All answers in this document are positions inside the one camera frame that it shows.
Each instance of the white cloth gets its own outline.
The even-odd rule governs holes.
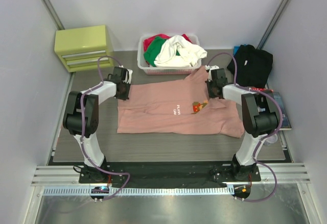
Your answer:
[[[162,45],[154,64],[157,67],[194,67],[206,54],[200,46],[188,42],[183,36],[175,35]]]

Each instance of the drawer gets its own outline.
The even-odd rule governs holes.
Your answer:
[[[101,57],[105,56],[106,51],[96,51],[96,52],[84,52],[84,53],[77,53],[77,54],[70,54],[70,55],[63,55],[61,56],[65,61],[72,61],[72,60],[80,60],[84,58],[92,58],[92,57]]]
[[[99,58],[99,56],[94,57],[94,58],[84,58],[84,59],[66,61],[66,64],[68,67],[81,67],[81,66],[88,66],[88,65],[97,65],[98,58]],[[110,63],[110,60],[108,57],[104,57],[100,60],[100,64],[104,64],[104,63]]]

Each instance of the white laundry basket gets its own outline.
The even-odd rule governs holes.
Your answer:
[[[137,50],[137,65],[140,69],[142,69],[146,74],[190,74],[194,69],[197,69],[201,66],[201,59],[198,61],[198,65],[195,67],[153,67],[149,65],[144,59],[144,49],[143,49],[143,41],[151,36],[143,36],[139,39],[138,50]],[[199,39],[196,35],[187,34],[190,41],[193,44],[199,44]]]

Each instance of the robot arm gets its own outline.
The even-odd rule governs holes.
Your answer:
[[[107,162],[105,156],[100,150],[96,130],[99,124],[99,105],[108,98],[115,97],[117,99],[127,100],[132,79],[132,70],[123,67],[115,67],[113,74],[110,74],[103,85],[88,93],[84,97],[84,113],[85,113],[85,137],[83,144],[87,155],[92,159],[98,167],[107,170]],[[82,135],[82,114],[81,114],[81,97],[86,90],[81,92],[72,91],[68,95],[65,114],[63,118],[63,126],[69,130],[81,147]],[[94,172],[93,175],[102,174],[94,168],[84,156],[85,172]]]
[[[259,140],[272,133],[278,126],[279,115],[276,105],[264,95],[228,84],[225,70],[217,66],[206,66],[207,88],[210,98],[230,99],[242,106],[245,136],[240,149],[232,159],[232,172],[235,180],[246,180],[256,167],[255,160],[262,143]],[[265,91],[273,97],[271,91]]]

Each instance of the yellow-green drawer cabinet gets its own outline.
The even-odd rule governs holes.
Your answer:
[[[101,56],[111,55],[112,45],[106,25],[58,30],[56,32],[55,53],[68,72],[98,68]],[[112,67],[109,58],[103,58],[101,67]]]

